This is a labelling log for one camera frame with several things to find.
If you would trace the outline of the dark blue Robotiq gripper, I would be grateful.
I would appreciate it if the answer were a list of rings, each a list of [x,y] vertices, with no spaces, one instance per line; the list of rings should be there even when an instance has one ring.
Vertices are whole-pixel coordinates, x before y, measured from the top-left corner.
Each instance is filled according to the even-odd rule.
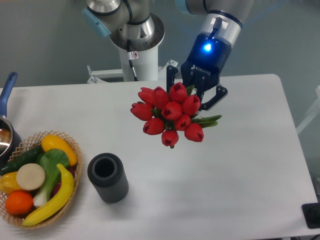
[[[182,82],[185,87],[194,86],[196,94],[201,97],[204,92],[215,87],[215,96],[200,105],[200,111],[209,111],[224,97],[228,90],[220,82],[220,73],[229,57],[232,48],[224,41],[209,38],[208,35],[199,34],[192,49],[181,65]],[[169,93],[175,84],[175,77],[179,73],[177,67],[166,67],[166,92]]]

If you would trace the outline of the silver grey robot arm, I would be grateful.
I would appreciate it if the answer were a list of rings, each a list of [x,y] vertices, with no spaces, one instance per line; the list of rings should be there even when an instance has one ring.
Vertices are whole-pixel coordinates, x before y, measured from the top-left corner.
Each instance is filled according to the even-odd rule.
[[[215,96],[200,105],[208,111],[228,94],[220,84],[220,74],[253,1],[178,0],[175,4],[184,13],[205,19],[186,61],[180,68],[166,67],[166,85],[171,87],[181,74],[183,84],[194,86],[200,98],[215,89]],[[158,47],[165,28],[151,13],[148,0],[89,0],[82,14],[98,36],[110,37],[118,48],[126,82],[158,80]]]

